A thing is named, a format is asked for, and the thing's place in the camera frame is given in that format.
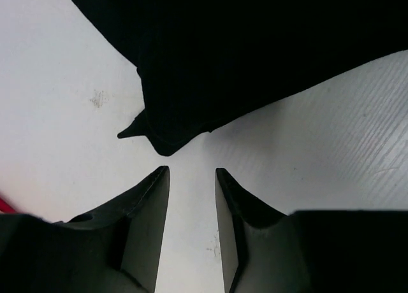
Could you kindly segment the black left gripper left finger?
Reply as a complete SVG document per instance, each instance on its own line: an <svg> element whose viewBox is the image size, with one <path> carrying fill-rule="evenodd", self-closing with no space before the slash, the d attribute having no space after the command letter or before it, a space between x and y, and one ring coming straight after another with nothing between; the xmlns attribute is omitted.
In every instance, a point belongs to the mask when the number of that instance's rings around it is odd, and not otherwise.
<svg viewBox="0 0 408 293"><path fill-rule="evenodd" d="M68 222L1 215L1 291L155 291L169 193L161 166Z"/></svg>

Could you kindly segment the black t-shirt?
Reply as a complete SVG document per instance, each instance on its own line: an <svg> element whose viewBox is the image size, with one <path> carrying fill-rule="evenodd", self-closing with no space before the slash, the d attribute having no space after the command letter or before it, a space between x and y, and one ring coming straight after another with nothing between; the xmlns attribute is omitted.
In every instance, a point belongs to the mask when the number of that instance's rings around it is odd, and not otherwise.
<svg viewBox="0 0 408 293"><path fill-rule="evenodd" d="M173 155L213 131L407 49L407 0L72 0L142 81L120 138Z"/></svg>

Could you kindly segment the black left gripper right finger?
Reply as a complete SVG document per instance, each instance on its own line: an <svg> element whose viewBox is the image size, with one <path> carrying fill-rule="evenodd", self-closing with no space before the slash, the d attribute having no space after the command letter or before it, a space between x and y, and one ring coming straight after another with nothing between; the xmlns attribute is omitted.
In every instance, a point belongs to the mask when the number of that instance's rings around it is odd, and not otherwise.
<svg viewBox="0 0 408 293"><path fill-rule="evenodd" d="M407 212L285 215L215 172L226 292L406 292Z"/></svg>

